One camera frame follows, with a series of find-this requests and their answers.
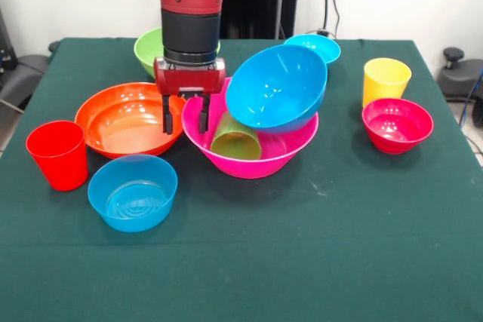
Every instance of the bowl rim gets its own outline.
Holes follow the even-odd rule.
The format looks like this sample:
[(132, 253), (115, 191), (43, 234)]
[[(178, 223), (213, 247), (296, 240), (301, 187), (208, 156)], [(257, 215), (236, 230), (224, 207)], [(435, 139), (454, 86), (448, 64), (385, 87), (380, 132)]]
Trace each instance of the bowl rim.
[(331, 38), (328, 38), (328, 37), (324, 37), (323, 35), (310, 34), (310, 33), (309, 34), (297, 34), (297, 35), (294, 35), (294, 36), (290, 37), (289, 39), (287, 39), (284, 44), (286, 44), (286, 45), (301, 45), (301, 44), (292, 44), (291, 42), (294, 39), (297, 39), (297, 38), (315, 38), (315, 37), (322, 37), (325, 40), (327, 40), (329, 43), (335, 44), (337, 46), (337, 55), (335, 57), (332, 57), (331, 60), (329, 60), (327, 62), (324, 61), (325, 63), (332, 64), (336, 60), (339, 59), (340, 55), (342, 54), (342, 49), (340, 48), (339, 43), (337, 43), (337, 40), (336, 39), (331, 39)]
[[(130, 85), (142, 85), (142, 86), (149, 86), (149, 87), (155, 87), (155, 89), (157, 90), (157, 87), (156, 87), (156, 84), (154, 83), (150, 83), (150, 82), (128, 82), (128, 83), (121, 83), (121, 84), (115, 84), (114, 86), (111, 86), (111, 87), (108, 87), (108, 88), (104, 88), (103, 90), (100, 90), (99, 92), (96, 92), (95, 94), (93, 94), (92, 96), (90, 96), (89, 98), (87, 98), (82, 104), (81, 106), (78, 108), (77, 112), (75, 113), (75, 117), (74, 117), (74, 123), (76, 123), (80, 128), (82, 128), (82, 130), (84, 131), (84, 141), (85, 141), (85, 144), (87, 146), (89, 146), (91, 149), (93, 149), (95, 152), (98, 152), (100, 154), (105, 154), (105, 153), (108, 153), (108, 154), (111, 154), (111, 155), (115, 155), (117, 158), (119, 157), (124, 157), (124, 156), (129, 156), (129, 155), (137, 155), (136, 154), (129, 154), (129, 155), (126, 155), (125, 153), (119, 153), (119, 152), (111, 152), (109, 150), (106, 150), (104, 148), (100, 148), (96, 145), (93, 145), (92, 143), (90, 143), (88, 141), (88, 129), (87, 130), (84, 130), (83, 127), (78, 123), (78, 116), (79, 114), (81, 113), (81, 110), (83, 110), (84, 107), (86, 107), (87, 103), (89, 101), (91, 101), (93, 98), (101, 95), (102, 93), (104, 92), (107, 92), (108, 90), (112, 90), (112, 89), (115, 89), (115, 88), (119, 88), (119, 87), (126, 87), (126, 86), (130, 86)], [(181, 136), (181, 134), (183, 133), (183, 125), (181, 126), (181, 130), (180, 132), (178, 133), (173, 133), (171, 135), (171, 138), (168, 142), (166, 143), (162, 143), (158, 146), (156, 146), (155, 148), (152, 148), (152, 149), (148, 149), (148, 150), (144, 150), (142, 152), (150, 152), (150, 151), (153, 151), (153, 150), (156, 150), (157, 148), (169, 143), (170, 141), (173, 141), (173, 140), (176, 140), (179, 136)]]
[(260, 132), (263, 132), (263, 130), (269, 130), (271, 128), (275, 128), (275, 127), (282, 127), (282, 126), (285, 126), (287, 124), (290, 124), (294, 121), (296, 121), (297, 119), (301, 118), (302, 116), (304, 116), (317, 102), (318, 100), (323, 97), (325, 95), (325, 90), (327, 88), (327, 83), (328, 83), (328, 68), (327, 68), (327, 64), (324, 62), (324, 60), (317, 54), (317, 58), (320, 59), (321, 61), (321, 64), (323, 65), (324, 69), (325, 69), (325, 78), (324, 78), (324, 84), (322, 85), (321, 87), (321, 90), (317, 93), (317, 97), (310, 103), (309, 106), (307, 106), (303, 112), (301, 112), (297, 117), (293, 117), (291, 118), (290, 121), (287, 121), (287, 122), (282, 122), (282, 123), (278, 123), (278, 124), (271, 124), (271, 125), (268, 125), (268, 126), (257, 126), (257, 125), (253, 125), (253, 124), (249, 124), (249, 123), (246, 123), (244, 121), (241, 121), (239, 119), (237, 119), (235, 117), (235, 115), (231, 112), (231, 110), (229, 109), (228, 107), (228, 93), (229, 93), (229, 89), (231, 88), (232, 86), (232, 82), (233, 82), (233, 79), (235, 79), (236, 77), (236, 74), (239, 72), (239, 70), (247, 63), (249, 62), (253, 57), (256, 57), (256, 56), (259, 56), (261, 54), (264, 54), (264, 53), (267, 53), (267, 52), (270, 52), (270, 51), (273, 51), (274, 49), (278, 49), (280, 47), (290, 47), (290, 48), (299, 48), (299, 49), (304, 49), (304, 52), (307, 51), (307, 52), (310, 52), (311, 54), (316, 54), (314, 51), (311, 51), (310, 49), (308, 49), (307, 47), (304, 47), (302, 45), (295, 45), (295, 44), (280, 44), (280, 45), (276, 45), (274, 47), (270, 47), (270, 48), (267, 48), (267, 49), (264, 49), (263, 51), (260, 51), (258, 52), (257, 54), (253, 55), (252, 57), (248, 58), (246, 61), (243, 62), (243, 64), (236, 70), (236, 72), (233, 74), (233, 76), (231, 77), (231, 81), (228, 85), (228, 88), (226, 89), (226, 95), (225, 95), (225, 99), (226, 99), (226, 107), (228, 109), (228, 111), (230, 111), (231, 115), (233, 116), (233, 118), (240, 122), (241, 124), (247, 126), (247, 127), (251, 127), (251, 128), (254, 128)]
[[(163, 158), (159, 158), (158, 156), (147, 155), (147, 154), (132, 154), (132, 155), (126, 155), (126, 156), (122, 156), (120, 158), (111, 160), (109, 162), (106, 162), (99, 170), (97, 170), (95, 172), (95, 174), (91, 177), (91, 180), (89, 180), (89, 185), (88, 185), (88, 200), (89, 200), (89, 204), (102, 217), (106, 217), (106, 218), (109, 218), (109, 219), (115, 219), (115, 220), (126, 220), (124, 218), (119, 218), (117, 216), (107, 215), (106, 213), (104, 213), (103, 211), (99, 210), (97, 207), (95, 207), (93, 205), (93, 203), (91, 201), (91, 185), (92, 185), (92, 181), (96, 178), (96, 176), (99, 177), (98, 175), (99, 175), (99, 172), (100, 171), (105, 170), (107, 167), (111, 167), (112, 164), (115, 164), (115, 163), (118, 163), (118, 162), (122, 162), (126, 158), (139, 158), (139, 157), (145, 158), (145, 159), (152, 159), (152, 160), (155, 159), (156, 162), (161, 163), (161, 164), (164, 164), (164, 165), (167, 165), (168, 166), (168, 169), (169, 169), (169, 172), (174, 175), (174, 192), (173, 192), (172, 195), (170, 195), (170, 197), (166, 200), (166, 202), (159, 208), (159, 210), (162, 210), (167, 204), (169, 204), (170, 202), (172, 202), (174, 200), (174, 197), (176, 196), (176, 193), (177, 193), (177, 190), (178, 190), (179, 180), (178, 180), (178, 175), (177, 175), (176, 170), (174, 169), (174, 167), (169, 162), (167, 162)], [(146, 217), (148, 217), (148, 216), (150, 216), (152, 214), (153, 213), (149, 213), (149, 214), (143, 215), (140, 218), (135, 218), (135, 220), (144, 219), (144, 218), (146, 218)]]
[[(183, 114), (181, 115), (181, 121), (183, 122), (183, 129), (185, 130), (185, 127), (184, 127), (184, 112), (186, 112), (186, 110), (188, 109), (188, 103), (190, 102), (191, 100), (189, 100), (187, 103), (186, 103), (186, 106), (185, 108), (183, 109)], [(303, 143), (303, 145), (301, 145), (300, 147), (297, 147), (295, 150), (292, 150), (286, 154), (283, 154), (283, 155), (280, 155), (280, 156), (276, 156), (274, 158), (264, 158), (264, 159), (260, 159), (260, 160), (242, 160), (242, 159), (239, 159), (239, 158), (227, 158), (226, 156), (222, 156), (222, 155), (219, 155), (219, 154), (216, 154), (214, 152), (212, 152), (210, 149), (206, 149), (205, 147), (203, 147), (202, 145), (200, 145), (199, 143), (197, 143), (193, 138), (192, 136), (189, 134), (188, 131), (184, 131), (184, 133), (186, 134), (186, 136), (188, 137), (188, 139), (196, 146), (198, 147), (202, 152), (205, 152), (211, 156), (214, 156), (215, 158), (220, 158), (220, 159), (223, 159), (223, 160), (226, 160), (226, 161), (236, 161), (236, 162), (240, 162), (240, 163), (243, 163), (243, 164), (262, 164), (262, 163), (265, 163), (265, 162), (270, 162), (270, 161), (277, 161), (277, 160), (281, 160), (283, 158), (287, 158), (287, 157), (290, 157), (292, 155), (295, 155), (297, 154), (298, 152), (300, 152), (302, 149), (306, 148), (307, 145), (310, 144), (310, 142), (314, 139), (315, 135), (317, 135), (317, 131), (318, 131), (318, 126), (319, 126), (319, 116), (318, 116), (318, 112), (315, 113), (315, 115), (313, 115), (310, 120), (307, 122), (307, 124), (304, 126), (304, 127), (307, 127), (311, 122), (312, 120), (315, 119), (315, 126), (314, 126), (314, 129), (310, 135), (310, 137), (307, 138), (307, 140)]]
[(141, 41), (144, 39), (144, 37), (146, 37), (147, 35), (151, 34), (151, 33), (154, 33), (154, 32), (157, 32), (161, 30), (162, 31), (162, 26), (157, 26), (151, 30), (148, 30), (147, 32), (144, 32), (142, 35), (139, 36), (139, 38), (136, 40), (136, 42), (134, 43), (134, 55), (136, 56), (136, 58), (144, 65), (146, 66), (152, 66), (152, 64), (149, 64), (147, 63), (143, 57), (141, 57), (137, 51), (137, 47), (139, 45), (139, 43), (141, 43)]
[(369, 126), (369, 123), (368, 123), (368, 120), (367, 120), (367, 117), (366, 117), (366, 112), (368, 111), (368, 107), (375, 104), (375, 103), (378, 103), (378, 102), (383, 102), (383, 101), (396, 101), (398, 103), (406, 103), (406, 104), (409, 104), (409, 105), (412, 105), (412, 106), (415, 106), (416, 108), (418, 109), (421, 109), (423, 110), (423, 113), (428, 117), (428, 119), (431, 121), (431, 129), (429, 130), (429, 132), (420, 137), (419, 139), (415, 139), (415, 140), (390, 140), (392, 143), (398, 143), (398, 144), (401, 144), (401, 145), (407, 145), (407, 144), (414, 144), (414, 143), (421, 143), (422, 141), (424, 141), (425, 139), (427, 139), (429, 136), (431, 136), (431, 133), (434, 131), (435, 129), (435, 122), (431, 116), (431, 114), (428, 112), (427, 109), (425, 109), (424, 107), (422, 107), (420, 104), (418, 103), (415, 103), (414, 101), (410, 101), (410, 100), (406, 100), (404, 98), (391, 98), (391, 97), (386, 97), (386, 98), (379, 98), (377, 100), (374, 100), (374, 101), (371, 101), (369, 102), (363, 109), (362, 109), (362, 112), (361, 112), (361, 116), (362, 116), (362, 122), (364, 122), (364, 126), (370, 130), (371, 132), (375, 133), (376, 135), (378, 135), (379, 137), (382, 137), (381, 135), (379, 135), (378, 133), (376, 133), (376, 131), (374, 131), (374, 129), (372, 127)]

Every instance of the pink bowl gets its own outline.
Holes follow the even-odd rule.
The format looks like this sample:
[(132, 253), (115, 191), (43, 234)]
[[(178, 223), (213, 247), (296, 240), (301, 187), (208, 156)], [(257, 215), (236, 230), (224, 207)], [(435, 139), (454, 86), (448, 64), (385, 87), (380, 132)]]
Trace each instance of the pink bowl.
[(282, 169), (301, 149), (307, 146), (317, 134), (318, 114), (299, 130), (283, 134), (258, 133), (262, 146), (260, 160), (238, 160), (226, 158), (210, 151), (211, 140), (222, 114), (227, 110), (225, 94), (231, 78), (227, 78), (220, 94), (211, 96), (208, 132), (198, 132), (199, 113), (202, 99), (190, 99), (181, 117), (183, 129), (188, 138), (224, 173), (242, 179), (259, 179)]
[(382, 152), (402, 154), (431, 135), (434, 121), (417, 103), (394, 98), (375, 100), (362, 110), (362, 120), (372, 143)]

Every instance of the red bowl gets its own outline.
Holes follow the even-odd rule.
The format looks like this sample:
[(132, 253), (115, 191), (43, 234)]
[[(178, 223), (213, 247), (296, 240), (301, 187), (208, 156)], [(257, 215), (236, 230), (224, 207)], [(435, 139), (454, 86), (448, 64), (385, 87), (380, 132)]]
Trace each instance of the red bowl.
[(75, 122), (84, 130), (85, 143), (107, 158), (140, 153), (157, 156), (181, 136), (184, 104), (182, 98), (170, 98), (174, 130), (167, 135), (163, 133), (162, 97), (156, 85), (118, 84), (85, 101)]
[(417, 103), (394, 98), (375, 100), (362, 110), (362, 120), (372, 143), (391, 155), (411, 150), (434, 129), (431, 115)]

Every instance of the orange bowl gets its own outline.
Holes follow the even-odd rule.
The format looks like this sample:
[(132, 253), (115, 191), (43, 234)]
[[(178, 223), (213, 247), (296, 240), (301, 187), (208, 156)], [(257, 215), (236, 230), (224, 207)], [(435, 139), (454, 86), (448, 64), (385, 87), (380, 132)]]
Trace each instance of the orange bowl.
[(85, 132), (85, 143), (106, 156), (160, 155), (183, 132), (181, 113), (186, 101), (172, 96), (173, 133), (163, 133), (162, 97), (155, 84), (126, 83), (93, 95), (75, 115)]

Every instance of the white wall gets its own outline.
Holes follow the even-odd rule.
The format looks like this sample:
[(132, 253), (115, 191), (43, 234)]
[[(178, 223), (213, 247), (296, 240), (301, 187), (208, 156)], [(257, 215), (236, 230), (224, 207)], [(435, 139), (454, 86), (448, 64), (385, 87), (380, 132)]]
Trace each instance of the white wall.
[[(483, 57), (483, 0), (337, 0), (339, 38), (413, 39), (433, 74), (444, 63), (441, 52), (461, 47)], [(299, 0), (296, 32), (323, 24), (324, 0)], [(334, 29), (331, 13), (328, 28)]]
[[(483, 57), (483, 0), (338, 0), (341, 38), (413, 39), (435, 72), (450, 45)], [(159, 24), (159, 0), (0, 0), (17, 52), (63, 37), (136, 37)], [(324, 0), (299, 0), (296, 31), (318, 28)], [(334, 25), (331, 15), (329, 27)]]
[(160, 25), (159, 0), (0, 0), (16, 52), (46, 54), (64, 37), (137, 37)]

